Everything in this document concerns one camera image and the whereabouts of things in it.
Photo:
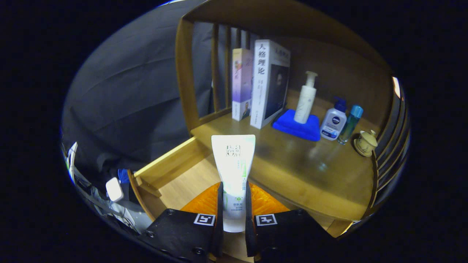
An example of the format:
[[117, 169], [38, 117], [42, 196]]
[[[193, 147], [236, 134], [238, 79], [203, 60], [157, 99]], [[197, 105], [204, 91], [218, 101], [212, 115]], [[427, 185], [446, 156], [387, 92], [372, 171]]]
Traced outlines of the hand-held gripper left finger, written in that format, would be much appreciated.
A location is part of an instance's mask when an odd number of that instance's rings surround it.
[[138, 236], [139, 243], [169, 263], [210, 263], [222, 257], [222, 182], [216, 190], [215, 214], [166, 209]]

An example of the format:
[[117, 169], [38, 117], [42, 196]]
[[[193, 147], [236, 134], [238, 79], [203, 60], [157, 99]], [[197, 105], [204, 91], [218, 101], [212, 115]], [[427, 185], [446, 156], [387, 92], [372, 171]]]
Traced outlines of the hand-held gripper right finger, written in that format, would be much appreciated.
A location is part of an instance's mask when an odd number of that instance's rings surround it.
[[317, 263], [337, 241], [306, 210], [290, 210], [247, 184], [245, 240], [256, 263]]

